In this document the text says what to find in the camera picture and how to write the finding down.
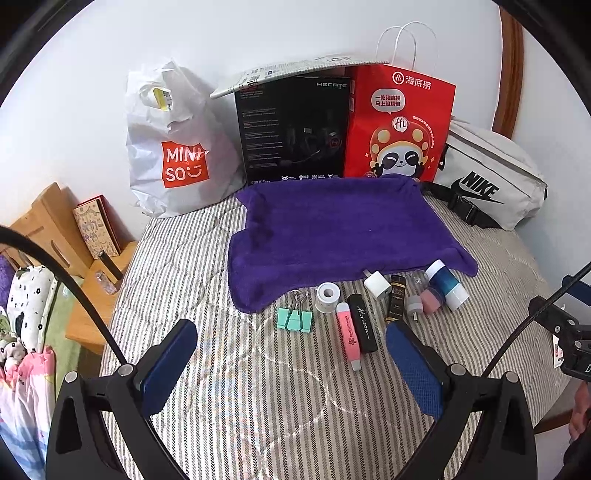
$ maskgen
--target paper bag handle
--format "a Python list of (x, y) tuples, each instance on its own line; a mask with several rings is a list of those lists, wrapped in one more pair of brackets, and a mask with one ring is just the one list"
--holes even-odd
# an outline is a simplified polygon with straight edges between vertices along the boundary
[[(423, 22), (419, 22), (419, 21), (412, 21), (412, 22), (408, 22), (407, 24), (403, 25), (402, 27), (399, 26), (395, 26), (395, 27), (388, 27), (386, 30), (384, 30), (384, 32), (382, 33), (382, 35), (380, 36), (379, 40), (378, 40), (378, 46), (376, 47), (375, 53), (376, 53), (376, 58), (378, 57), (378, 49), (379, 49), (379, 44), (382, 41), (384, 35), (394, 29), (394, 28), (399, 28), (400, 31), (398, 32), (398, 35), (396, 35), (396, 42), (394, 44), (394, 52), (392, 54), (392, 60), (390, 61), (390, 65), (394, 65), (394, 60), (396, 59), (396, 54), (398, 53), (398, 43), (400, 41), (400, 35), (402, 35), (402, 32), (406, 30), (406, 28), (409, 25), (413, 25), (413, 24), (419, 24), (419, 25), (423, 25), (424, 27), (426, 27), (426, 29), (428, 29), (432, 34), (433, 34), (433, 38), (435, 39), (435, 62), (433, 63), (433, 70), (435, 69), (435, 66), (437, 65), (437, 61), (439, 59), (439, 50), (437, 48), (437, 35), (435, 34), (435, 32), (433, 31), (433, 29), (431, 27), (429, 27), (429, 25), (427, 25), (426, 23)], [(407, 33), (410, 33), (410, 35), (413, 38), (413, 43), (414, 43), (414, 55), (413, 55), (413, 65), (411, 67), (411, 70), (414, 70), (414, 65), (416, 63), (417, 60), (417, 39), (415, 38), (415, 36), (412, 34), (411, 31), (406, 30)]]

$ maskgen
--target black cable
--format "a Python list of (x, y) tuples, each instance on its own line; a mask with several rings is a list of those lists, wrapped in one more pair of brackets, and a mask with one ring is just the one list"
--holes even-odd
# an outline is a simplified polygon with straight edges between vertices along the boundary
[(523, 322), (519, 324), (519, 326), (515, 329), (515, 331), (509, 335), (509, 338), (505, 340), (505, 343), (499, 348), (499, 351), (495, 354), (492, 358), (488, 366), (485, 368), (484, 372), (482, 373), (483, 377), (488, 377), (492, 370), (496, 367), (497, 363), (501, 357), (505, 354), (508, 348), (511, 346), (515, 339), (523, 332), (527, 326), (533, 322), (538, 316), (546, 311), (555, 301), (557, 301), (562, 295), (567, 293), (567, 291), (576, 284), (579, 280), (581, 280), (585, 275), (587, 275), (591, 271), (591, 262), (585, 265), (581, 270), (579, 270), (570, 281), (556, 290), (549, 298), (546, 300), (539, 309), (537, 309), (534, 313), (531, 313)]
[(86, 313), (88, 313), (89, 317), (95, 323), (96, 327), (99, 329), (100, 334), (105, 338), (107, 344), (111, 347), (111, 350), (113, 350), (113, 353), (121, 365), (127, 363), (123, 352), (119, 348), (119, 345), (117, 345), (117, 342), (115, 342), (115, 339), (111, 335), (111, 332), (107, 326), (104, 324), (103, 320), (100, 318), (95, 306), (90, 302), (88, 297), (78, 286), (78, 283), (76, 283), (76, 281), (70, 276), (66, 269), (64, 269), (55, 258), (53, 258), (39, 245), (28, 239), (26, 236), (23, 236), (20, 233), (2, 225), (0, 225), (0, 244), (5, 244), (9, 247), (16, 248), (17, 250), (20, 250), (21, 252), (33, 257), (41, 265), (45, 265), (47, 268), (49, 268), (49, 270), (53, 272), (57, 279), (74, 294), (80, 304), (84, 307)]

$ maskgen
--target waist bag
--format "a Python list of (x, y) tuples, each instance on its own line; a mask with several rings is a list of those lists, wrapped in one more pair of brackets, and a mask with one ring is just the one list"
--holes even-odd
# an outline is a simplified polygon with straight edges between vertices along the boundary
[(530, 158), (502, 135), (453, 119), (435, 178), (426, 189), (470, 225), (513, 230), (535, 215), (547, 185)]

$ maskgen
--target cartoon panda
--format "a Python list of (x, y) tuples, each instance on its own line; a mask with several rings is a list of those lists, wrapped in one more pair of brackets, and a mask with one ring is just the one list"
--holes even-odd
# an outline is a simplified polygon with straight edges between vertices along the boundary
[(425, 170), (430, 148), (431, 135), (427, 128), (398, 116), (372, 135), (368, 176), (398, 173), (418, 180)]

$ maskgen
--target black buckle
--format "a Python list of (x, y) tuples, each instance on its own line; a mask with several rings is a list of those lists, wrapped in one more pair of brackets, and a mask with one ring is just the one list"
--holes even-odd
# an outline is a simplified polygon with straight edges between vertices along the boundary
[(447, 202), (447, 207), (468, 225), (476, 224), (476, 215), (480, 210), (456, 192), (452, 192), (452, 198)]

